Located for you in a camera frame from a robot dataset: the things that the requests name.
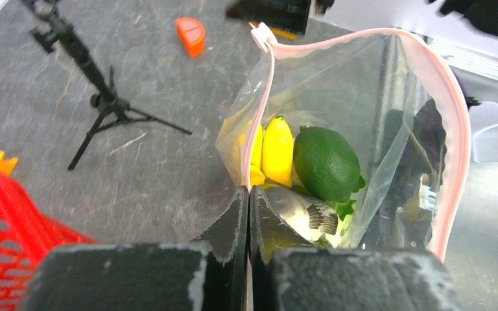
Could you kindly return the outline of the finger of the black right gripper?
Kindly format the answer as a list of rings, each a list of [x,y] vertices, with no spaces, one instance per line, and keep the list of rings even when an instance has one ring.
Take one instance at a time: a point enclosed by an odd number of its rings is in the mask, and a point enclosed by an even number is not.
[[[226,17],[305,34],[311,4],[311,0],[239,0],[226,7]]]

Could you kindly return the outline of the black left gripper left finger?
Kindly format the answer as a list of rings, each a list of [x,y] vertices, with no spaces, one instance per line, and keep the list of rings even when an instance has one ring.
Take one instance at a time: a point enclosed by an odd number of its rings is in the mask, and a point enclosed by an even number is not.
[[[19,310],[244,310],[249,194],[176,244],[70,244],[37,267]]]

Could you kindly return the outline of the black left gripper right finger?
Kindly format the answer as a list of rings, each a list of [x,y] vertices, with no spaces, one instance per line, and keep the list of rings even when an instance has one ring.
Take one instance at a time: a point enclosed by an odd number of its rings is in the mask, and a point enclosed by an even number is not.
[[[460,310],[438,258],[422,249],[320,249],[250,194],[255,310]]]

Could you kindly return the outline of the green toy avocado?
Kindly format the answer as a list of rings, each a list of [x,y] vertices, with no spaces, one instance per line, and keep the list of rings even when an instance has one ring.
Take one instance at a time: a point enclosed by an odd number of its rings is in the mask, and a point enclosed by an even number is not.
[[[354,149],[344,136],[328,128],[300,127],[293,164],[302,185],[321,200],[344,203],[366,185]]]

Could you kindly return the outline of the yellow toy banana bunch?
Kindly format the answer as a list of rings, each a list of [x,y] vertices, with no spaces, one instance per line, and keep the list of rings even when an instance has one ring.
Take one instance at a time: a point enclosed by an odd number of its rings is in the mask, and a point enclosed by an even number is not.
[[[257,127],[250,157],[250,186],[274,183],[292,186],[294,137],[283,116],[277,116],[266,128]]]

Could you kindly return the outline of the clear zip top bag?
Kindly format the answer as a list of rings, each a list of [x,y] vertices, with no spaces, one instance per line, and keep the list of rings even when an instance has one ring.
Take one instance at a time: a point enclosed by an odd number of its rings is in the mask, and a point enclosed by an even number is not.
[[[365,186],[338,230],[341,248],[376,244],[445,252],[471,153],[468,109],[447,63],[419,36],[376,28],[302,45],[265,25],[251,35],[263,55],[219,131],[216,147],[238,185],[249,186],[259,128],[281,116],[297,135],[321,126],[343,135]]]

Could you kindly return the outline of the red plastic shopping basket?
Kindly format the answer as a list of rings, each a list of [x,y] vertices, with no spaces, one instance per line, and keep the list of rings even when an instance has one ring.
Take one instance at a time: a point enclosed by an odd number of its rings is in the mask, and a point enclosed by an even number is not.
[[[44,215],[16,180],[0,173],[0,310],[15,310],[42,259],[93,239]]]

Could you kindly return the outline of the grey toy fish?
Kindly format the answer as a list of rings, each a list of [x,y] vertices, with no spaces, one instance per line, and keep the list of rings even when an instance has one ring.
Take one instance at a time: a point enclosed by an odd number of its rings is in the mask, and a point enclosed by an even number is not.
[[[271,209],[304,239],[339,247],[342,222],[330,204],[279,185],[267,186],[264,192]]]

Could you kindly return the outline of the white radish with leaves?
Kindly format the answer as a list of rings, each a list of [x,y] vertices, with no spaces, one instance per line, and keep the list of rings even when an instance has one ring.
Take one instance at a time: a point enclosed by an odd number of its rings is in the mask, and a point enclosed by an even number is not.
[[[334,208],[340,221],[344,221],[347,216],[354,213],[355,205],[357,202],[357,194],[361,189],[365,188],[365,186],[366,180],[363,175],[360,175],[358,182],[354,186],[348,200],[346,200],[345,202],[336,202],[331,200],[326,201],[332,208]]]

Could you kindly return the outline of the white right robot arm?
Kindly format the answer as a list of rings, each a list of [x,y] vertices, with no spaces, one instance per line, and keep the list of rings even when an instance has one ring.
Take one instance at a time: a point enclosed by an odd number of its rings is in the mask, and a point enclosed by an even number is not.
[[[471,160],[498,163],[498,1],[230,1],[230,19],[303,35],[316,18],[352,32],[411,32],[448,63],[466,98]]]

